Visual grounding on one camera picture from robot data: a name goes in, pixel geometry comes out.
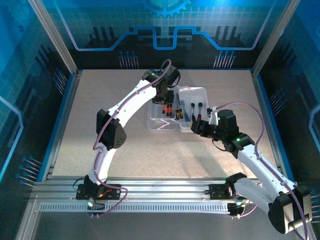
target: purple cable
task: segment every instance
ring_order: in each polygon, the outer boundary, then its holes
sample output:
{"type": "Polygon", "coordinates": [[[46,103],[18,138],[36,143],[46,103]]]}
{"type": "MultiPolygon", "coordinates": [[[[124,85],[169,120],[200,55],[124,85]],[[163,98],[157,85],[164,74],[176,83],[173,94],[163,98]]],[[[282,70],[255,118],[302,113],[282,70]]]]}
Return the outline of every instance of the purple cable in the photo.
{"type": "MultiPolygon", "coordinates": [[[[250,103],[247,103],[247,102],[243,102],[243,101],[232,101],[232,102],[229,102],[229,103],[226,103],[224,105],[221,105],[221,106],[218,106],[216,109],[221,109],[221,108],[224,108],[228,105],[232,105],[232,104],[243,104],[243,105],[247,105],[251,108],[253,108],[258,114],[259,114],[259,117],[261,119],[261,123],[262,123],[262,131],[261,131],[261,134],[260,136],[258,137],[256,143],[255,143],[255,146],[254,146],[254,152],[255,152],[255,155],[258,157],[258,159],[262,162],[262,164],[281,182],[281,183],[284,183],[284,180],[262,159],[259,157],[259,153],[258,153],[258,143],[260,142],[264,132],[265,132],[265,122],[264,122],[264,118],[262,117],[261,113],[259,112],[259,110],[253,106],[252,104],[250,103]]],[[[297,207],[298,207],[298,210],[299,210],[299,213],[301,215],[301,219],[302,219],[302,223],[303,223],[303,228],[304,228],[304,233],[305,233],[305,240],[308,239],[308,229],[307,229],[307,221],[306,221],[306,217],[305,217],[305,214],[304,214],[304,211],[300,205],[300,202],[299,200],[297,199],[297,196],[295,195],[295,193],[290,189],[290,187],[288,186],[288,184],[284,183],[283,186],[289,191],[289,193],[291,194],[291,196],[293,197],[297,207]]],[[[302,238],[302,236],[296,231],[296,229],[294,229],[294,232],[298,235],[298,237],[301,239],[301,240],[304,240],[302,238]]]]}
{"type": "Polygon", "coordinates": [[[168,62],[168,65],[166,66],[164,72],[156,79],[154,80],[153,82],[147,84],[146,86],[138,89],[136,92],[132,93],[129,97],[127,97],[121,104],[120,106],[114,111],[114,113],[111,115],[111,117],[106,121],[106,123],[104,124],[104,126],[102,127],[101,131],[99,132],[95,142],[94,142],[94,145],[93,145],[93,150],[96,151],[96,150],[99,150],[98,154],[96,155],[95,157],[95,160],[94,160],[94,164],[93,164],[93,173],[94,173],[94,176],[95,178],[98,180],[99,183],[101,183],[103,186],[105,187],[108,187],[108,188],[111,188],[111,189],[118,189],[118,190],[124,190],[125,191],[125,194],[123,196],[123,198],[121,198],[112,208],[110,208],[108,211],[102,213],[102,214],[97,214],[97,218],[100,216],[100,217],[103,217],[105,215],[107,215],[108,213],[110,213],[113,209],[115,209],[128,195],[128,189],[125,188],[125,187],[118,187],[118,186],[112,186],[112,185],[108,185],[104,182],[102,182],[99,177],[98,177],[98,174],[97,174],[97,165],[98,165],[98,160],[100,159],[100,155],[101,155],[101,152],[103,150],[103,147],[101,146],[97,146],[99,141],[100,141],[100,138],[103,134],[103,132],[106,130],[107,126],[110,124],[110,122],[112,121],[112,119],[114,119],[118,112],[121,110],[121,108],[127,103],[130,101],[130,99],[132,99],[134,96],[138,95],[139,93],[141,93],[142,91],[144,91],[145,89],[149,88],[150,86],[156,84],[157,82],[159,82],[163,77],[164,75],[168,72],[169,70],[169,67],[171,66],[171,60],[170,59],[166,59],[164,60],[164,62],[162,63],[161,65],[161,70],[163,69],[164,65],[168,62]]]}

